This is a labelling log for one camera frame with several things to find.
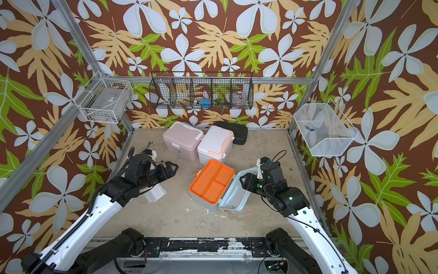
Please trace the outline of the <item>blue orange first aid kit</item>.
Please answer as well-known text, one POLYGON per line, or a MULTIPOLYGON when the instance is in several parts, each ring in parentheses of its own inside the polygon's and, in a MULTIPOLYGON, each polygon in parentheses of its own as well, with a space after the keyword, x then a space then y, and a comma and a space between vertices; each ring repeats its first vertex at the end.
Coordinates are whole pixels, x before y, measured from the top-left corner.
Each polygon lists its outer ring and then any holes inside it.
POLYGON ((243 189, 240 179, 247 174, 257 175, 257 170, 253 167, 236 173, 231 167, 210 160, 194 175, 195 180, 189 192, 195 202, 211 212, 240 212, 250 197, 250 192, 243 189))

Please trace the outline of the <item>orange tray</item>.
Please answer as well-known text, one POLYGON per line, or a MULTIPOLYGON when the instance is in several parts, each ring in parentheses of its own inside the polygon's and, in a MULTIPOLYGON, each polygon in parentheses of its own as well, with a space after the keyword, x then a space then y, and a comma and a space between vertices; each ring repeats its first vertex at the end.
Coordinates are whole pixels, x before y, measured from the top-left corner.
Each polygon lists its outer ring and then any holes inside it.
POLYGON ((210 160, 194 176, 189 192, 208 205, 217 205, 235 176, 231 167, 216 160, 210 160))

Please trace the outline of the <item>white first aid kit box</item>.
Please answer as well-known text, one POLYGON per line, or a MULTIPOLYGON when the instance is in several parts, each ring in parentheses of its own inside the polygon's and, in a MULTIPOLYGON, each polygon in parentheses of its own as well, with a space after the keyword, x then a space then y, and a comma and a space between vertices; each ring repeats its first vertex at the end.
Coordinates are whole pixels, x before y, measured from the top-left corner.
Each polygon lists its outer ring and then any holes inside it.
POLYGON ((197 146, 198 158, 206 165, 210 160, 225 163, 233 147, 235 135, 231 130, 212 126, 197 146))

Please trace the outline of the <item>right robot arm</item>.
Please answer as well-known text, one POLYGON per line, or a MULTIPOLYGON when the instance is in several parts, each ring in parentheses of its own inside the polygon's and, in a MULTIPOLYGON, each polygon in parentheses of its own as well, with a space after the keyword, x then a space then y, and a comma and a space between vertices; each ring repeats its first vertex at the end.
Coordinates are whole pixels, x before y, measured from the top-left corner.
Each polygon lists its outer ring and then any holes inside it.
POLYGON ((322 228, 302 191, 288 186, 279 162, 263 157, 258 161, 256 174, 247 173, 239 180, 243 189, 267 199, 274 211, 280 213, 296 229, 308 247, 308 251, 304 251, 281 228, 266 235, 269 253, 286 259, 288 273, 355 274, 357 272, 322 228))

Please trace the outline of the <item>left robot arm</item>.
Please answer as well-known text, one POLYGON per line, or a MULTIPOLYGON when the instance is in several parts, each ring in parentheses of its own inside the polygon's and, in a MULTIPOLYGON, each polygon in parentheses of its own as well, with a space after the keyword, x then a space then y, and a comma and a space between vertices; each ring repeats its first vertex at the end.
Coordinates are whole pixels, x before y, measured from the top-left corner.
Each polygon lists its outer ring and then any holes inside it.
POLYGON ((87 211, 62 236, 42 252, 22 259, 25 273, 92 274, 123 255, 143 253, 144 236, 132 228, 92 251, 83 252, 103 225, 128 202, 171 179, 179 169, 170 161, 156 163, 153 150, 146 149, 140 154, 133 152, 130 148, 119 172, 95 191, 87 211))

